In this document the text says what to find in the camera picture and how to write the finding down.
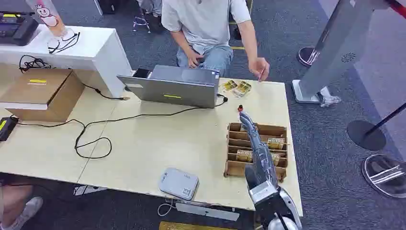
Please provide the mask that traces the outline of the person's right hand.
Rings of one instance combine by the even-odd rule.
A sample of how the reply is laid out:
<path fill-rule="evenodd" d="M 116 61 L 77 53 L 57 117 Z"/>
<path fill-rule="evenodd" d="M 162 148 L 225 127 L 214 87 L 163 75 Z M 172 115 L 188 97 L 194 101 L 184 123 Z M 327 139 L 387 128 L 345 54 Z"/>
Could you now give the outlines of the person's right hand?
<path fill-rule="evenodd" d="M 194 50 L 188 50 L 185 53 L 188 58 L 188 67 L 191 69 L 197 68 L 200 64 L 200 61 L 204 58 L 204 56 L 196 53 Z"/>

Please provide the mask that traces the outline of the person's left hand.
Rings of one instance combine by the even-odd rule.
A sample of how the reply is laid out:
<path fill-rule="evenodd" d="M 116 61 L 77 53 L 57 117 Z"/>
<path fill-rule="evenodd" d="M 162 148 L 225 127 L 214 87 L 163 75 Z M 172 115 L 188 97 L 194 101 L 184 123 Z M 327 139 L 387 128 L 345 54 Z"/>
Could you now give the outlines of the person's left hand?
<path fill-rule="evenodd" d="M 255 57 L 248 60 L 249 71 L 258 78 L 258 81 L 265 81 L 270 73 L 270 65 L 263 57 Z"/>

